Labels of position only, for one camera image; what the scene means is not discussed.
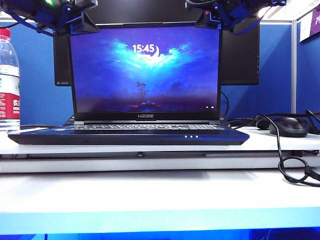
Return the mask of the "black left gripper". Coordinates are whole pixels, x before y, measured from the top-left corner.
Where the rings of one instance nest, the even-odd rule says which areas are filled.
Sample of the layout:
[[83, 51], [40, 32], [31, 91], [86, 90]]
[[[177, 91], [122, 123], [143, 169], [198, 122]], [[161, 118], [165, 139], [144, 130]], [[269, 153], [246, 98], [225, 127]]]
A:
[[54, 34], [91, 34], [99, 28], [88, 17], [86, 10], [98, 6], [96, 0], [46, 0], [47, 19], [37, 23], [40, 30], [51, 29]]

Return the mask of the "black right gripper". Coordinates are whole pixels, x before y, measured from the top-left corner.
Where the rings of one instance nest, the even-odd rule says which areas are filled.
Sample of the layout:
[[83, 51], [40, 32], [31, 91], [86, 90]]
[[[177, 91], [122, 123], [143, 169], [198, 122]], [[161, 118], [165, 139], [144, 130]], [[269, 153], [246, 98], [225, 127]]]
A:
[[186, 9], [201, 9], [198, 28], [234, 27], [253, 13], [245, 0], [187, 0]]

